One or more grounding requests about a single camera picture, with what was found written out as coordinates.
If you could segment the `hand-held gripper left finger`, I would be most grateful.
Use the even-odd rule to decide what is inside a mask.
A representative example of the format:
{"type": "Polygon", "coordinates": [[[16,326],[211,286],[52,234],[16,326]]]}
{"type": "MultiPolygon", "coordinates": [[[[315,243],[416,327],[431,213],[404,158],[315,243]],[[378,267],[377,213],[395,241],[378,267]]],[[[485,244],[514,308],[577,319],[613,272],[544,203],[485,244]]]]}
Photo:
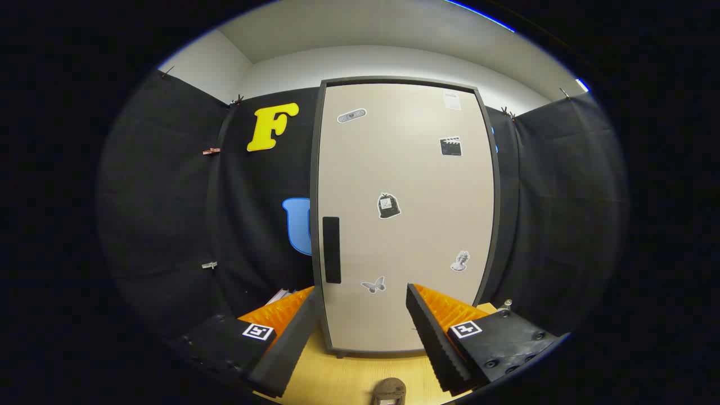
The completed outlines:
{"type": "Polygon", "coordinates": [[[243,316],[216,314],[169,339],[169,346],[232,389],[283,397],[316,328],[318,297],[308,287],[243,316]]]}

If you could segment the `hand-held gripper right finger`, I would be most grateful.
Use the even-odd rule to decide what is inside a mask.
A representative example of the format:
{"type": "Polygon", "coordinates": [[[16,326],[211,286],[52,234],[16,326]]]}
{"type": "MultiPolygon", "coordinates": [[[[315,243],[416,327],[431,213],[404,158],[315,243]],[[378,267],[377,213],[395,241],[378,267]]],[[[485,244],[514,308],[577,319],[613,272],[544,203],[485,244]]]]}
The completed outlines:
{"type": "Polygon", "coordinates": [[[406,308],[440,387],[454,397],[511,380],[568,338],[506,306],[489,313],[417,283],[407,285],[406,308]]]}

